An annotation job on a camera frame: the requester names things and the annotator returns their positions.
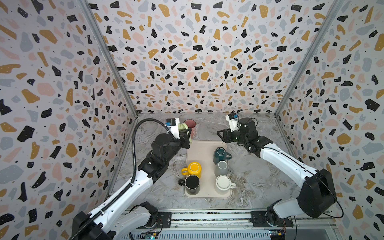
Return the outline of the aluminium corner post left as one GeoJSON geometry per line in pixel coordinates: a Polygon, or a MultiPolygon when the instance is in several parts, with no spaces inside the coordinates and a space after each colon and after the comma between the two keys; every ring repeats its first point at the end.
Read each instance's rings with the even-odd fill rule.
{"type": "Polygon", "coordinates": [[[79,0],[79,5],[80,5],[80,8],[82,9],[82,11],[85,15],[86,21],[90,25],[90,29],[92,30],[92,32],[95,36],[95,39],[96,39],[96,41],[100,47],[100,50],[101,50],[103,56],[105,57],[108,66],[111,69],[111,72],[112,72],[112,74],[113,74],[113,76],[117,82],[117,85],[118,85],[118,87],[122,93],[122,96],[124,97],[124,99],[127,103],[127,108],[129,110],[129,113],[133,116],[134,119],[137,118],[138,112],[136,111],[134,104],[132,103],[132,100],[131,100],[129,93],[126,89],[126,86],[122,80],[122,77],[119,74],[118,68],[117,68],[117,66],[116,66],[116,64],[112,58],[112,55],[111,55],[109,48],[108,48],[108,45],[104,41],[102,32],[101,32],[101,30],[97,24],[96,19],[94,18],[94,15],[92,13],[92,10],[89,6],[88,1],[79,0]]]}

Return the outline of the grey mug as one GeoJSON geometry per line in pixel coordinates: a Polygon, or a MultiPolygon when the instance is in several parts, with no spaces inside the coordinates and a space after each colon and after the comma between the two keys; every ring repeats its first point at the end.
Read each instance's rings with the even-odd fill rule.
{"type": "Polygon", "coordinates": [[[215,176],[219,177],[221,175],[227,176],[229,174],[229,166],[226,161],[219,161],[215,167],[215,176]]]}

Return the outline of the dark green mug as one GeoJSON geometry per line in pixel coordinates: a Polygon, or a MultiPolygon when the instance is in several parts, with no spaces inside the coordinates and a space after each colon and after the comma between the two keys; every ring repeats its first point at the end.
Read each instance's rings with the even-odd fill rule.
{"type": "Polygon", "coordinates": [[[228,153],[223,147],[218,147],[214,151],[213,162],[217,165],[220,161],[231,160],[232,155],[228,153]]]}

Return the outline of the yellow mug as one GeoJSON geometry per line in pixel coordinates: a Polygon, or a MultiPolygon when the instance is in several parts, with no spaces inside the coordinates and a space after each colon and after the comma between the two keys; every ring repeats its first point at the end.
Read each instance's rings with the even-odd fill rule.
{"type": "Polygon", "coordinates": [[[198,178],[201,178],[202,166],[198,162],[192,162],[187,168],[183,168],[181,173],[183,176],[196,175],[198,178]]]}

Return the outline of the aluminium corner post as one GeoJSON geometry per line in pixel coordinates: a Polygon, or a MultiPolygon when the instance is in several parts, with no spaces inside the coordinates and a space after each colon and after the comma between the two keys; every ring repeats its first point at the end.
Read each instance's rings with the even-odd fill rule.
{"type": "Polygon", "coordinates": [[[295,91],[295,87],[299,83],[304,71],[306,70],[307,65],[310,63],[311,59],[317,52],[317,48],[321,44],[324,35],[329,30],[329,27],[331,26],[333,20],[335,19],[337,13],[339,12],[343,4],[343,0],[336,0],[332,2],[332,5],[330,6],[330,9],[327,13],[326,19],[323,21],[323,24],[321,25],[318,33],[315,35],[313,42],[308,48],[307,53],[304,55],[303,60],[299,64],[298,70],[296,71],[293,80],[288,86],[287,91],[283,96],[283,99],[281,100],[277,110],[274,113],[274,117],[276,119],[278,119],[279,115],[283,112],[286,103],[289,101],[291,94],[295,91]]]}
{"type": "Polygon", "coordinates": [[[118,68],[117,68],[117,66],[116,66],[116,64],[112,58],[112,55],[111,55],[109,48],[108,48],[108,45],[104,41],[102,32],[101,32],[101,30],[97,24],[96,19],[94,18],[94,15],[92,13],[92,10],[89,6],[88,1],[79,0],[79,5],[80,5],[80,8],[82,9],[82,11],[85,15],[86,21],[90,25],[90,29],[92,30],[92,32],[95,36],[95,39],[96,39],[96,41],[100,47],[100,50],[101,50],[103,56],[105,57],[108,66],[111,69],[111,72],[112,72],[112,74],[113,74],[113,76],[117,82],[117,85],[118,85],[118,87],[122,93],[122,96],[124,97],[124,99],[127,103],[127,108],[129,110],[129,113],[133,116],[134,119],[137,118],[138,112],[136,111],[134,104],[132,103],[132,100],[131,100],[129,93],[126,89],[126,86],[122,80],[122,77],[119,74],[118,68]]]}

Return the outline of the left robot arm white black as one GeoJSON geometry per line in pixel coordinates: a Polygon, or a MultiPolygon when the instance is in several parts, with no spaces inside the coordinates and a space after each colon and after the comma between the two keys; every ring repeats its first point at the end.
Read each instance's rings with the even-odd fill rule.
{"type": "Polygon", "coordinates": [[[73,240],[118,240],[139,227],[152,228],[158,210],[145,202],[125,214],[126,209],[149,189],[168,169],[170,160],[180,149],[190,148],[191,129],[180,132],[178,139],[160,134],[152,150],[141,162],[136,176],[90,213],[80,212],[73,220],[73,240]]]}

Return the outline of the light green mug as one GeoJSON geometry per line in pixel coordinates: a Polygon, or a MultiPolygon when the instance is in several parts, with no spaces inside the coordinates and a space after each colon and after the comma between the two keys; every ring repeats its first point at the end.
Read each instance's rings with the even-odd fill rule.
{"type": "Polygon", "coordinates": [[[181,133],[186,133],[186,129],[188,129],[188,126],[185,123],[178,124],[178,130],[181,135],[181,133]]]}

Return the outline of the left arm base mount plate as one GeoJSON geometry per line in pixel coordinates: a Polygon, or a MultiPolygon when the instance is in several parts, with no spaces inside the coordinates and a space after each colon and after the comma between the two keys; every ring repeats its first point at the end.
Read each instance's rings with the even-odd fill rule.
{"type": "Polygon", "coordinates": [[[144,229],[169,229],[171,227],[171,212],[156,212],[150,215],[149,221],[143,226],[144,229]]]}

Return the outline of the aluminium corner post right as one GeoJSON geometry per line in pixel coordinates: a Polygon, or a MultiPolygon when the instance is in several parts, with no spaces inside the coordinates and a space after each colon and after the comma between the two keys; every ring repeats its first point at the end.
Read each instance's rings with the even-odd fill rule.
{"type": "Polygon", "coordinates": [[[283,96],[283,99],[281,100],[277,110],[274,113],[274,117],[276,119],[278,119],[279,115],[283,112],[286,103],[289,101],[291,94],[295,91],[295,87],[299,83],[304,71],[306,70],[307,65],[310,63],[311,59],[317,52],[317,48],[321,44],[324,35],[329,30],[329,27],[331,26],[333,20],[335,19],[337,13],[339,12],[343,4],[343,0],[336,0],[332,2],[332,5],[330,6],[330,9],[327,13],[326,19],[323,21],[323,24],[321,25],[318,33],[315,35],[313,42],[308,48],[307,53],[304,55],[303,60],[299,64],[298,70],[296,71],[293,80],[288,86],[287,91],[283,96]]]}

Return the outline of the pink patterned mug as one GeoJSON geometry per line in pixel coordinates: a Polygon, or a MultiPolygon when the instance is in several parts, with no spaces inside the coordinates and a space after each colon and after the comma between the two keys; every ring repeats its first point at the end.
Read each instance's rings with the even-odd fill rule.
{"type": "Polygon", "coordinates": [[[191,138],[193,139],[196,136],[197,129],[196,129],[196,121],[192,119],[185,120],[184,123],[192,130],[191,138]]]}

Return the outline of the white mug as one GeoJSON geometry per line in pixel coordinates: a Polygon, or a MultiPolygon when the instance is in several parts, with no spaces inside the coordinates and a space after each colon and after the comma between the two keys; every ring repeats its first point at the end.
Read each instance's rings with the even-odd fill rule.
{"type": "Polygon", "coordinates": [[[219,175],[216,178],[215,189],[220,195],[225,195],[236,187],[237,185],[235,183],[232,183],[231,179],[226,175],[219,175]]]}

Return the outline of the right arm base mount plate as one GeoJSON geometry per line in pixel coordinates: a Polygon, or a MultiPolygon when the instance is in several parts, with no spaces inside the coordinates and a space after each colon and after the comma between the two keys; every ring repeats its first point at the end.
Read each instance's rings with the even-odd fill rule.
{"type": "Polygon", "coordinates": [[[280,219],[272,211],[252,211],[250,222],[255,228],[282,228],[293,227],[294,222],[291,217],[280,219]]]}

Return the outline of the black mug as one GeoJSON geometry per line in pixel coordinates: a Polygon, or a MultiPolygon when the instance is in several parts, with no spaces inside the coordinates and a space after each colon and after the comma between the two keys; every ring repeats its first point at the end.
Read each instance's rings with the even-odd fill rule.
{"type": "Polygon", "coordinates": [[[189,195],[196,195],[200,191],[200,178],[197,175],[189,175],[184,180],[178,180],[178,184],[185,188],[189,195]]]}

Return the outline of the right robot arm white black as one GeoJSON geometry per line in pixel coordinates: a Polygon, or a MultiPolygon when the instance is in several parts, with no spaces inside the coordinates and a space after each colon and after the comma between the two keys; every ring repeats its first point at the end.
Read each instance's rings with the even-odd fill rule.
{"type": "Polygon", "coordinates": [[[239,118],[238,114],[226,116],[229,128],[217,132],[225,143],[237,143],[249,153],[273,164],[300,188],[300,194],[289,200],[277,200],[267,207],[262,223],[271,227],[280,226],[288,217],[306,214],[318,218],[337,203],[332,175],[326,169],[317,170],[281,150],[272,140],[261,136],[256,130],[255,118],[239,118]]]}

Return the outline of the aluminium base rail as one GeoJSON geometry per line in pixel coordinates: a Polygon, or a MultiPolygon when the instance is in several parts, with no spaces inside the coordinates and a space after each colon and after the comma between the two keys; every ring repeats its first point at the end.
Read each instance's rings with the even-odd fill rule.
{"type": "Polygon", "coordinates": [[[330,218],[291,217],[293,227],[255,228],[252,211],[261,209],[183,209],[171,212],[169,229],[136,230],[119,240],[341,240],[336,223],[330,218]]]}

